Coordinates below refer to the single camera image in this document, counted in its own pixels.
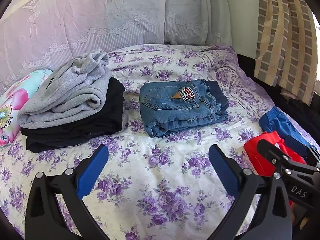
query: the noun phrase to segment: red clothing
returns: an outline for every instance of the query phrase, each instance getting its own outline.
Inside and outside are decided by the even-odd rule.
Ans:
[[[306,164],[306,162],[300,155],[284,145],[284,140],[279,137],[276,131],[273,131],[272,133],[264,132],[263,134],[252,138],[244,144],[244,149],[247,152],[252,165],[259,175],[270,177],[275,171],[275,167],[264,157],[262,157],[262,155],[260,155],[257,151],[257,144],[261,139],[265,139],[273,145],[277,143],[280,149],[285,154],[290,156],[293,161]]]

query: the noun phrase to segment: elastic waistband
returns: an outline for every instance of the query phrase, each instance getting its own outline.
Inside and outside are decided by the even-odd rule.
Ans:
[[[279,109],[274,106],[267,113],[265,113],[259,120],[260,126],[263,127],[270,123],[272,119],[277,117],[280,114]]]
[[[226,106],[228,98],[223,94],[217,81],[204,81],[204,83],[210,88],[210,94],[215,97],[221,107]]]

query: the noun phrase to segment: white lace fabric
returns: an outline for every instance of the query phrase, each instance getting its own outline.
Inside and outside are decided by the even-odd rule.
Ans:
[[[0,95],[32,71],[54,71],[97,48],[230,45],[226,5],[227,0],[13,0],[0,20]]]

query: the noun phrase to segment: jeans back pocket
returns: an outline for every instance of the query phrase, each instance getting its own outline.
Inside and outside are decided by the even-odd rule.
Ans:
[[[172,98],[184,88],[183,86],[152,88],[141,103],[154,110],[189,110],[199,108],[198,103],[194,99],[185,101],[183,98]]]

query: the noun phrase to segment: blue shorts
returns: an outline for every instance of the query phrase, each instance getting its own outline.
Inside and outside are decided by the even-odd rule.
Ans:
[[[140,114],[152,138],[222,122],[228,106],[216,81],[146,83],[140,89]]]
[[[285,114],[278,110],[276,106],[271,108],[259,120],[259,124],[266,132],[277,131],[280,138],[285,139],[287,136],[295,138],[300,143],[310,146],[302,135],[294,128]]]

